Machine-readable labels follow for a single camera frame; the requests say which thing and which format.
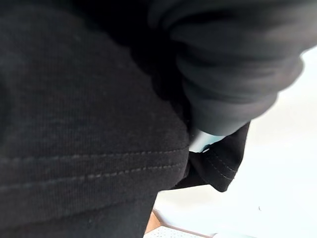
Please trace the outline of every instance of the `black fabric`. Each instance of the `black fabric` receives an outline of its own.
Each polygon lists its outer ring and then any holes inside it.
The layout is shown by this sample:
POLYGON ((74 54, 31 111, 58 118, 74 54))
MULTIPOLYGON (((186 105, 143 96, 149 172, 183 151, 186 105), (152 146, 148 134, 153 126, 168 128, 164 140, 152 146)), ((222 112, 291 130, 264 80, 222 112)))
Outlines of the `black fabric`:
POLYGON ((7 229, 2 238, 142 238, 155 200, 148 197, 54 219, 46 223, 7 229))
POLYGON ((146 0, 178 43, 195 126, 229 135, 267 111, 317 44, 316 0, 146 0))
MULTIPOLYGON (((170 42, 137 5, 122 12, 134 18, 120 17, 120 3, 1 2, 1 238, 138 238, 158 191, 184 176, 183 187, 200 185, 187 174, 229 185, 188 163, 188 104, 170 42)), ((230 141, 215 151, 243 151, 244 135, 230 141)), ((221 156, 235 170, 242 159, 221 156)))
POLYGON ((242 162, 248 129, 249 123, 209 146, 205 153, 190 153, 189 159, 196 172, 188 182, 202 185, 204 181, 220 192, 227 191, 242 162))

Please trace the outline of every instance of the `seam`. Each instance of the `seam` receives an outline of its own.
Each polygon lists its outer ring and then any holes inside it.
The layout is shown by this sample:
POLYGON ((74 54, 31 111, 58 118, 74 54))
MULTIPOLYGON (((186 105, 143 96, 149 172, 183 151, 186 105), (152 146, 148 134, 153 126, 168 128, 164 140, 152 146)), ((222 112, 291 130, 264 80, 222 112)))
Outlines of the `seam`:
POLYGON ((219 155, 216 154, 213 150, 212 150, 213 154, 216 156, 217 160, 219 160, 219 162, 221 162, 223 165, 225 165, 225 167, 233 172, 237 172, 236 170, 233 170, 232 168, 230 168, 224 161, 222 161, 220 158, 219 158, 219 155))
POLYGON ((208 156, 206 156, 206 159, 207 161, 213 166, 213 168, 221 175, 223 176, 225 179, 228 179, 228 180, 233 180, 233 178, 229 178, 227 177, 226 175, 224 175, 222 172, 220 172, 217 167, 210 161, 210 159, 208 158, 208 156))
POLYGON ((46 181, 39 181, 39 182, 27 182, 27 183, 17 183, 12 185, 3 185, 0 186, 0 192, 8 191, 12 189, 23 189, 23 188, 32 188, 34 186, 42 186, 46 187, 48 185, 54 185, 60 182, 74 182, 74 181, 85 181, 85 180, 96 180, 102 178, 110 178, 120 175, 132 174, 146 170, 162 170, 162 169, 172 169, 175 167, 180 167, 183 163, 178 163, 175 165, 165 165, 165 166, 152 166, 152 167, 141 167, 136 169, 130 170, 122 170, 113 173, 100 173, 100 174, 90 174, 90 175, 82 175, 82 176, 73 176, 68 178, 57 178, 57 179, 50 179, 46 181))
POLYGON ((187 149, 188 146, 166 151, 138 151, 138 152, 126 152, 126 153, 109 153, 109 154, 86 154, 86 155, 61 155, 52 157, 24 157, 24 158, 0 158, 0 164, 11 164, 11 163, 30 163, 33 161, 54 161, 54 160, 67 160, 67 159, 79 159, 79 158, 94 158, 94 157, 116 157, 116 156, 131 156, 131 155, 161 155, 179 152, 187 149))

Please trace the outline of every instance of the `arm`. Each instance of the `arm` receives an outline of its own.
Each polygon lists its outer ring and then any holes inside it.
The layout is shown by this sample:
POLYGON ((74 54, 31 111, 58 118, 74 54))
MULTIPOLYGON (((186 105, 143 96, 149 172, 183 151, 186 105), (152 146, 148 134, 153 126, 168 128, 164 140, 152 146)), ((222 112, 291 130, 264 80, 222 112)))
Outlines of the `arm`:
POLYGON ((149 23, 178 43, 194 125, 229 135, 260 116, 317 42, 313 0, 154 0, 149 23))

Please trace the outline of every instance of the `tan object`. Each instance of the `tan object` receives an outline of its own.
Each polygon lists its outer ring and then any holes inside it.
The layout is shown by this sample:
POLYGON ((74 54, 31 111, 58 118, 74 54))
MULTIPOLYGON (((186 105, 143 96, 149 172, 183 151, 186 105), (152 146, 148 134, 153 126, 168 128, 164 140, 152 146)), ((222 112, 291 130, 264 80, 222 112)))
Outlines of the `tan object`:
POLYGON ((150 219, 149 219, 147 228, 145 230, 145 234, 150 232, 150 231, 153 231, 154 229, 156 229, 158 227, 160 227, 160 222, 159 222, 158 218, 156 217, 156 215, 153 212, 151 212, 150 219))

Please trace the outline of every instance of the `white surface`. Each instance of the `white surface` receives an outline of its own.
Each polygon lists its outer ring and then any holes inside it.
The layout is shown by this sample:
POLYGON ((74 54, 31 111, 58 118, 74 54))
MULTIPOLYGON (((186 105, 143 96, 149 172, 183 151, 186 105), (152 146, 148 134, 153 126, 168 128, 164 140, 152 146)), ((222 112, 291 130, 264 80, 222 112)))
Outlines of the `white surface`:
POLYGON ((240 234, 230 234, 230 233, 223 233, 223 234, 216 234, 213 238, 253 238, 250 236, 240 235, 240 234))
POLYGON ((159 227, 147 234, 143 238, 202 238, 200 236, 177 231, 167 227, 159 227))
POLYGON ((277 104, 253 121, 244 161, 228 192, 201 186, 158 195, 170 225, 211 235, 317 237, 317 48, 277 104))

